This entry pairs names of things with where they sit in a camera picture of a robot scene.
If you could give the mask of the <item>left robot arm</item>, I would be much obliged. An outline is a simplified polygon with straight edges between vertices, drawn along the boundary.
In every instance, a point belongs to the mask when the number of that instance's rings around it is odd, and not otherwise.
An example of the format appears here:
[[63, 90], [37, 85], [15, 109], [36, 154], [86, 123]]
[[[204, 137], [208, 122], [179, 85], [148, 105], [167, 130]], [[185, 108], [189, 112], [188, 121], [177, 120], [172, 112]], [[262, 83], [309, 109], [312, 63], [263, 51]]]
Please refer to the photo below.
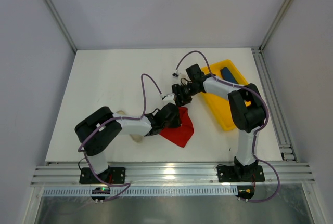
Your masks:
[[166, 128], [181, 126], [179, 108], [168, 103], [156, 112], [142, 117], [113, 113], [101, 107], [85, 118], [74, 131], [81, 143], [79, 152], [85, 155], [88, 168], [82, 168], [79, 183], [82, 185], [125, 183], [124, 167], [110, 167], [104, 150], [118, 135], [154, 136]]

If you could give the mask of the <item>red paper napkin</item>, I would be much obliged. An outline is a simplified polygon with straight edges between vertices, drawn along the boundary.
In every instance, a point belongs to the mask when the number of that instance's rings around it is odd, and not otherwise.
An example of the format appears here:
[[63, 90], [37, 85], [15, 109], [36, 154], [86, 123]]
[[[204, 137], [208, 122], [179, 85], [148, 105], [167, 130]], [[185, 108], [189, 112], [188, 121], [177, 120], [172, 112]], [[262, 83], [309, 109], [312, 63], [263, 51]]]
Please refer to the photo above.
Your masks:
[[181, 126], [178, 128], [166, 128], [160, 136], [172, 142], [173, 144], [184, 148], [194, 134], [192, 120], [189, 117], [186, 107], [179, 107]]

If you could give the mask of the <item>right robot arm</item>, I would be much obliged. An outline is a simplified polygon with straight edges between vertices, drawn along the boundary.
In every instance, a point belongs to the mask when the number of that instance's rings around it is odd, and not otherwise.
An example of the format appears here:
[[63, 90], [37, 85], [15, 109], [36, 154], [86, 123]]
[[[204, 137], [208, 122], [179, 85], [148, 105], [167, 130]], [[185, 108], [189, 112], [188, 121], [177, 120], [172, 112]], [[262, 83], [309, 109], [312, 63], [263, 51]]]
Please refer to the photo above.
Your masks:
[[268, 109], [257, 87], [239, 85], [204, 74], [199, 65], [186, 69], [189, 81], [172, 85], [177, 106], [189, 104], [198, 93], [213, 94], [229, 102], [233, 123], [238, 128], [238, 150], [233, 165], [216, 167], [219, 182], [264, 182], [262, 166], [256, 156], [258, 133], [268, 121]]

